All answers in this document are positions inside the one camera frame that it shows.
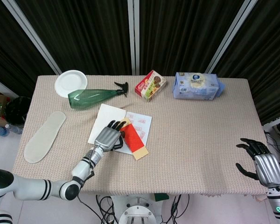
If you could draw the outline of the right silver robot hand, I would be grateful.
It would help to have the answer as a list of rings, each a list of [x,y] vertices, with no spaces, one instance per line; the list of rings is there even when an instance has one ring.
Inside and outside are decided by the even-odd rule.
[[[248,172],[239,163],[236,163],[239,172],[246,177],[259,181],[264,187],[279,187],[280,164],[276,156],[262,142],[247,138],[241,138],[240,140],[242,143],[236,145],[236,147],[246,150],[253,160],[255,172]]]

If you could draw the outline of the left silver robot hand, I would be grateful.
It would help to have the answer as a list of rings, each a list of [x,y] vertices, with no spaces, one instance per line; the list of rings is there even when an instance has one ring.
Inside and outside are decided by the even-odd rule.
[[[126,121],[112,120],[95,139],[93,149],[99,148],[103,152],[121,149],[125,137],[125,132],[121,131],[121,128],[125,124]]]

